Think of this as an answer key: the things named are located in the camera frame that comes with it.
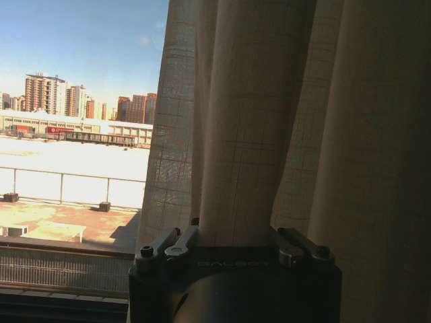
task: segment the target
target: screw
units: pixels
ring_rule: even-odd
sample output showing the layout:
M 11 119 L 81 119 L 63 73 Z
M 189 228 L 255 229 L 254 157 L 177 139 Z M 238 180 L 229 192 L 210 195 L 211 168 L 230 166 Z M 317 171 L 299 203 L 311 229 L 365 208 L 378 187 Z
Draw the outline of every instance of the screw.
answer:
M 144 246 L 141 248 L 141 256 L 147 258 L 151 257 L 154 253 L 154 249 L 151 246 Z
M 317 246 L 317 256 L 328 259 L 331 256 L 331 251 L 326 246 Z

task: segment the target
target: building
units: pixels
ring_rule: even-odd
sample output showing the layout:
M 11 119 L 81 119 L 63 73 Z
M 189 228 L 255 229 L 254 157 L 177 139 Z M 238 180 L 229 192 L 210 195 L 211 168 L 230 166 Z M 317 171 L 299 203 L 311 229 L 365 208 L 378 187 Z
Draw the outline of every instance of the building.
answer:
M 106 120 L 106 103 L 102 104 L 102 120 Z
M 59 116 L 45 111 L 0 110 L 0 131 L 8 130 L 12 125 L 33 127 L 36 135 L 45 135 L 47 127 L 61 127 L 85 133 L 130 136 L 137 138 L 138 146 L 144 148 L 150 147 L 153 132 L 150 124 Z
M 83 85 L 71 86 L 66 90 L 66 116 L 85 118 L 87 114 L 87 96 Z
M 26 109 L 25 96 L 13 97 L 11 98 L 10 103 L 11 103 L 11 109 L 14 111 L 24 111 Z
M 132 105 L 126 115 L 126 122 L 144 123 L 145 96 L 133 95 Z
M 156 115 L 157 94 L 148 93 L 145 100 L 145 118 L 144 123 L 154 124 L 154 116 Z
M 94 119 L 94 100 L 87 101 L 86 118 Z
M 11 97 L 9 94 L 7 93 L 2 93 L 1 94 L 1 109 L 10 109 L 11 108 Z
M 156 111 L 157 95 L 133 95 L 132 101 L 124 96 L 119 97 L 117 120 L 135 123 L 152 124 Z
M 43 73 L 27 74 L 25 111 L 46 111 L 49 114 L 65 114 L 66 87 L 63 79 L 44 76 Z
M 125 96 L 119 97 L 117 117 L 116 117 L 117 121 L 126 121 L 127 112 L 129 111 L 131 105 L 132 105 L 132 102 L 130 101 L 130 98 L 127 98 Z

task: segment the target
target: low building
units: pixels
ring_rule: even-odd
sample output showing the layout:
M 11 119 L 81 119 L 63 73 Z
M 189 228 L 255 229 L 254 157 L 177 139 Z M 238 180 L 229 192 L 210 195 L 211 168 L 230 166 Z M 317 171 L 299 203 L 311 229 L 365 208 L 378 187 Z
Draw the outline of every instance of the low building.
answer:
M 59 116 L 43 111 L 0 110 L 0 131 L 7 131 L 12 125 L 33 127 L 35 135 L 45 134 L 47 127 L 61 127 L 84 133 L 130 136 L 137 138 L 138 147 L 145 148 L 150 147 L 153 132 L 150 124 Z

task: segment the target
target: metal railing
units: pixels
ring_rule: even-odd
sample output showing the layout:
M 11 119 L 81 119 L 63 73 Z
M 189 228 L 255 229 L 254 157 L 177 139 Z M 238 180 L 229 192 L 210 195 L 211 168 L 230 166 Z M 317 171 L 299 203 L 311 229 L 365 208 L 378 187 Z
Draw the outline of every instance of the metal railing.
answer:
M 133 254 L 64 245 L 31 238 L 0 239 L 0 284 L 111 297 L 128 295 L 127 273 Z
M 52 171 L 46 171 L 46 170 L 29 170 L 29 169 L 25 169 L 25 168 L 12 168 L 12 167 L 3 167 L 0 166 L 0 169 L 6 169 L 6 170 L 13 170 L 13 193 L 16 193 L 16 184 L 17 184 L 17 171 L 23 171 L 23 172 L 34 172 L 34 173 L 44 173 L 44 174 L 56 174 L 60 176 L 60 186 L 59 186 L 59 190 L 60 190 L 60 197 L 59 199 L 47 199 L 44 197 L 39 197 L 36 198 L 35 196 L 23 196 L 20 195 L 21 198 L 25 198 L 25 199 L 42 199 L 42 200 L 46 200 L 46 201 L 58 201 L 60 202 L 60 204 L 62 204 L 63 202 L 68 202 L 68 203 L 77 203 L 77 204 L 88 204 L 88 205 L 96 205 L 97 203 L 86 203 L 83 201 L 71 201 L 71 200 L 64 200 L 63 199 L 63 189 L 64 189 L 64 176 L 75 176 L 75 177 L 80 177 L 80 178 L 98 178 L 98 179 L 102 179 L 102 180 L 106 180 L 106 194 L 104 194 L 104 196 L 106 197 L 106 202 L 109 202 L 109 189 L 110 189 L 110 183 L 115 180 L 115 181 L 121 181 L 121 182 L 136 182 L 136 183 L 142 183 L 145 184 L 144 180 L 128 180 L 125 178 L 115 178 L 115 177 L 106 177 L 106 176 L 94 176 L 94 175 L 82 175 L 82 174 L 72 174 L 72 173 L 64 173 L 64 172 L 52 172 Z M 142 204 L 142 199 L 140 196 L 138 196 L 139 200 L 138 202 L 140 202 L 140 204 Z M 138 209 L 139 207 L 135 206 L 131 206 L 131 205 L 111 205 L 112 207 L 126 207 L 126 208 L 132 208 L 132 209 Z

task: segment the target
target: black mount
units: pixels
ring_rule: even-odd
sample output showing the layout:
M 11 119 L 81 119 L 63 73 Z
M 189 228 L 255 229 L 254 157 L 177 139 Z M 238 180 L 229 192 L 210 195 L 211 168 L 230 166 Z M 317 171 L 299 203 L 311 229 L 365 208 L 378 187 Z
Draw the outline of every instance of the black mount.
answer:
M 169 229 L 141 248 L 132 322 L 339 322 L 341 271 L 328 247 L 292 228 L 271 228 L 263 247 L 197 246 L 198 236 L 198 225 Z

